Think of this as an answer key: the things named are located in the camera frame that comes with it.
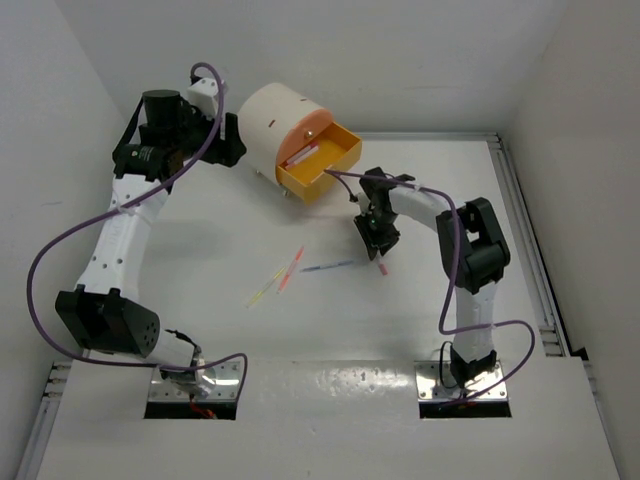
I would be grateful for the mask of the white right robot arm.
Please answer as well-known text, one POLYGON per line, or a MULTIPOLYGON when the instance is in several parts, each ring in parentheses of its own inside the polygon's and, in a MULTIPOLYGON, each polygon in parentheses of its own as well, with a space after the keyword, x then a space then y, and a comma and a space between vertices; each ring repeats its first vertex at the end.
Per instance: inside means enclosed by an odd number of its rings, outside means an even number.
POLYGON ((494 298, 510 263, 510 250, 489 200, 479 197, 458 205, 403 185, 412 179, 390 177, 380 167, 366 171, 359 180, 363 192, 354 198, 360 205, 354 223, 371 260, 398 243, 398 216, 437 234, 442 266, 451 282, 446 298, 456 301, 450 370, 462 387, 496 362, 491 332, 494 298))

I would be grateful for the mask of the yellow thin pen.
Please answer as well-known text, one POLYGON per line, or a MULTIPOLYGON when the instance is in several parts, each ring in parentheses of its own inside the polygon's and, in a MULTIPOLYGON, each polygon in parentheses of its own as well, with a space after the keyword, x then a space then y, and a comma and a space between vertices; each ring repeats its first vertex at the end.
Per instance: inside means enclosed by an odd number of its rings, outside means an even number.
POLYGON ((264 294, 273 286, 273 284, 283 275, 286 267, 282 266, 266 283, 249 299, 245 304, 246 308, 251 308, 258 302, 264 294))

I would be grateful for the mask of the orange thin pen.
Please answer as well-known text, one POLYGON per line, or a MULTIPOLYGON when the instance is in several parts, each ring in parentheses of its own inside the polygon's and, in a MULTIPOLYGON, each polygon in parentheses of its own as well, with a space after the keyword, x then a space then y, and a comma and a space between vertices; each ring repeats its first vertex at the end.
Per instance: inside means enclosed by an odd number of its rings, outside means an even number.
POLYGON ((293 275, 296 267, 298 266, 298 264, 299 264, 299 262, 301 260, 301 257, 304 254, 304 249, 305 249, 304 246, 300 247, 300 249, 297 251, 294 259, 291 261, 290 265, 288 266, 288 268, 287 268, 287 270, 286 270, 286 272, 285 272, 285 274, 284 274, 284 276, 283 276, 283 278, 282 278, 282 280, 281 280, 281 282, 280 282, 280 284, 278 286, 278 289, 277 289, 277 293, 278 294, 281 294, 284 291, 284 289, 286 288, 287 284, 289 283, 289 280, 290 280, 291 276, 293 275))

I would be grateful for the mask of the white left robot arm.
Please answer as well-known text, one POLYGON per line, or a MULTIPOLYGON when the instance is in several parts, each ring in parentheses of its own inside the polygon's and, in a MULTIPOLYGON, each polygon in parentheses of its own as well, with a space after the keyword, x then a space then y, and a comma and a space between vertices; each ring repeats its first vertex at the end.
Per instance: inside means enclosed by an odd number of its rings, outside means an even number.
POLYGON ((197 150, 202 161, 233 167, 245 154, 237 117, 219 107, 213 80, 143 93, 117 143, 110 209, 91 259, 55 310, 85 350, 160 365, 163 378, 184 389, 202 384, 200 347, 139 302, 139 277, 153 223, 172 188, 167 180, 197 150))

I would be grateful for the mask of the blue ballpoint pen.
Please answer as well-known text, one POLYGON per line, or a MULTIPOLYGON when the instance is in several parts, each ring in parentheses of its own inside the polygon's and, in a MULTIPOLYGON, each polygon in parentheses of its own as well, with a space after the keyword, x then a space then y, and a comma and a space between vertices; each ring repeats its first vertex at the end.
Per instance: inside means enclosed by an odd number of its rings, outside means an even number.
POLYGON ((345 267, 345 266, 350 266, 355 264, 355 260, 340 260, 340 261, 335 261, 335 262, 329 262, 329 263, 324 263, 324 264, 320 264, 320 265, 314 265, 314 266, 309 266, 309 267, 304 267, 300 270, 301 273, 307 273, 307 272, 316 272, 316 271, 323 271, 323 270, 329 270, 329 269, 334 269, 334 268, 340 268, 340 267, 345 267))

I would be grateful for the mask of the pink marker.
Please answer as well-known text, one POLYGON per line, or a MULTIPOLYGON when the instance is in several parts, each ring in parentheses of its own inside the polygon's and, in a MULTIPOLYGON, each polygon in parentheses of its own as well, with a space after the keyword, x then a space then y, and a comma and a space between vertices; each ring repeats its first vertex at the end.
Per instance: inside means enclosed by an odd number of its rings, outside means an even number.
POLYGON ((295 155, 293 155, 291 158, 289 158, 284 163, 284 168, 289 169, 297 165, 298 163, 306 160, 307 158, 314 155, 318 151, 319 151, 319 145, 317 143, 308 145, 307 147, 303 148, 302 150, 297 152, 295 155))

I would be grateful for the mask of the white round drawer cabinet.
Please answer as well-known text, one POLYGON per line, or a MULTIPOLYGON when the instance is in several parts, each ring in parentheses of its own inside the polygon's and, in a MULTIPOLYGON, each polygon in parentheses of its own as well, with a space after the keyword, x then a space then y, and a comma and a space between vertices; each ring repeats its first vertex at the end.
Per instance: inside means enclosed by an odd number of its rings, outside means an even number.
POLYGON ((337 123, 331 111, 281 83, 251 95, 240 108, 238 121, 246 163, 307 205, 335 183, 327 169, 348 171, 362 154, 361 138, 337 123), (318 152, 284 168, 289 158, 314 143, 318 152))

